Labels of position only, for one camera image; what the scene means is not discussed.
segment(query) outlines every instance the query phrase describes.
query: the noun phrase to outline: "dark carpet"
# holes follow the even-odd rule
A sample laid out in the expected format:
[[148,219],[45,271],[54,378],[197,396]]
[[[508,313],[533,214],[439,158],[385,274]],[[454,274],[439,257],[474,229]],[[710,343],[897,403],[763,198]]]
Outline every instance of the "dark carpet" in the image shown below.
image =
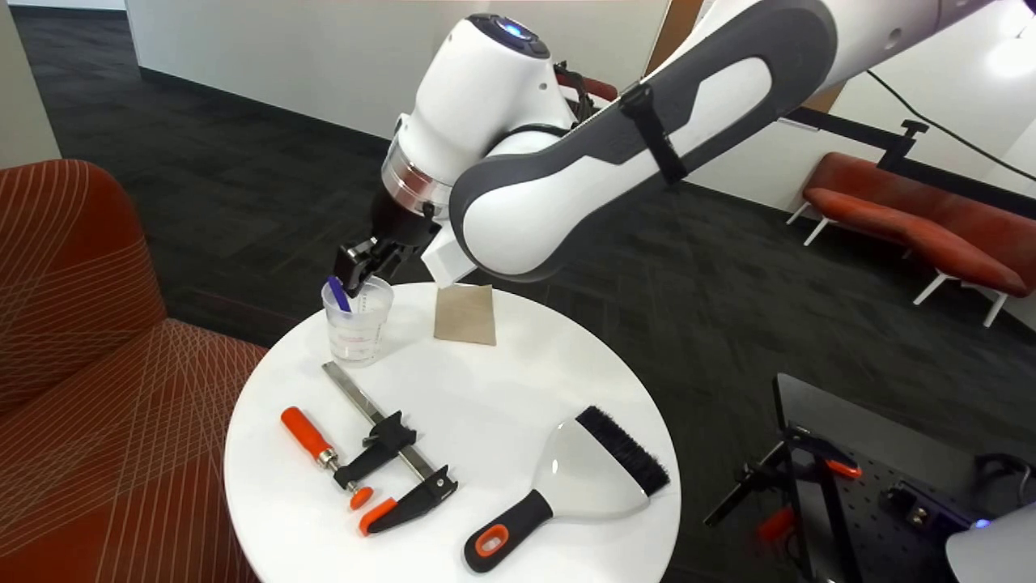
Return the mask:
[[[271,343],[317,308],[332,247],[367,232],[383,139],[144,76],[121,12],[13,12],[63,151],[133,192],[171,313]],[[1031,330],[1009,318],[982,330],[988,300],[954,285],[916,310],[927,265],[852,232],[804,250],[804,232],[724,194],[640,188],[572,241],[549,283],[494,283],[599,333],[657,398],[683,471],[677,583],[792,579],[750,546],[773,499],[700,523],[778,437],[778,374],[1036,461]]]

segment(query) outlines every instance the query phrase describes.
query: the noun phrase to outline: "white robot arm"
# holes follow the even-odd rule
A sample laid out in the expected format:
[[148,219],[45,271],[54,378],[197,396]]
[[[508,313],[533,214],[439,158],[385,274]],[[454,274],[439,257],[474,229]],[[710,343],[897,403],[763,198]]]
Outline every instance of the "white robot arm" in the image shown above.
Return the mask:
[[471,270],[541,280],[593,211],[648,179],[683,179],[985,2],[712,0],[657,71],[579,125],[546,47],[516,20],[471,15],[432,63],[383,181],[445,224],[423,253],[438,283]]

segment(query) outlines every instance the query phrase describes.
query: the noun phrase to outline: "red upholstery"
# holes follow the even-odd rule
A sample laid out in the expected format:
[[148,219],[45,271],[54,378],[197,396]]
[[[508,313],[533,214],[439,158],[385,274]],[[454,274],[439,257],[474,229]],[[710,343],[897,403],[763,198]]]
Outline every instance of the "red upholstery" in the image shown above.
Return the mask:
[[171,320],[125,192],[0,171],[0,579],[254,579],[219,485],[263,351]]
[[0,420],[161,318],[139,219],[108,171],[0,171]]
[[1008,296],[1036,287],[1036,219],[830,151],[804,188],[830,219],[911,247],[938,271]]

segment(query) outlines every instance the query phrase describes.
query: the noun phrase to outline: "cable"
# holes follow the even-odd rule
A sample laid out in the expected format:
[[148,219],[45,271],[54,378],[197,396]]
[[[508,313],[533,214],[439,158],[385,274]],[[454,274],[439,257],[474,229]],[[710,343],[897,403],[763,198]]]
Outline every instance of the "cable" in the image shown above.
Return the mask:
[[995,164],[1000,164],[1000,170],[1009,170],[1013,175],[1024,175],[1024,179],[1036,181],[1034,171],[1024,171],[1024,170],[1017,170],[1017,164],[992,157],[988,148],[975,147],[975,142],[966,139],[962,133],[954,133],[954,131],[936,123],[934,116],[920,112],[920,109],[916,109],[893,85],[887,85],[876,71],[867,71],[867,76],[870,76],[890,97],[897,97],[916,121],[924,121],[924,123],[936,125],[938,133],[957,139],[962,147],[975,148],[975,151],[985,157],[988,163],[995,163]]

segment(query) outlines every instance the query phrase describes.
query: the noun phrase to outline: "orange handle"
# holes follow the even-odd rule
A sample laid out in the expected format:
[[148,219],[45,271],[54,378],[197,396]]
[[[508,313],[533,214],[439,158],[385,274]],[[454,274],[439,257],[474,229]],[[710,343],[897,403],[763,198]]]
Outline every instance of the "orange handle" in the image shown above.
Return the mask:
[[349,510],[364,510],[369,499],[375,495],[371,485],[361,485],[352,495],[349,495]]
[[783,545],[790,535],[798,535],[798,523],[800,515],[792,510],[780,510],[756,529],[756,538],[762,545]]
[[323,454],[329,454],[329,445],[323,442],[323,435],[306,419],[306,410],[299,407],[286,407],[282,410],[286,428],[296,435],[296,442],[315,458],[321,461]]
[[492,525],[477,538],[477,554],[490,560],[494,552],[508,546],[508,540],[513,540],[508,525]]
[[385,499],[383,504],[375,504],[371,513],[367,513],[367,515],[361,519],[361,532],[369,535],[369,529],[371,529],[375,523],[383,523],[391,510],[394,510],[394,499]]
[[863,479],[863,471],[862,468],[849,468],[849,464],[840,464],[840,461],[825,461],[830,472],[836,472],[840,479],[846,482],[857,482]]

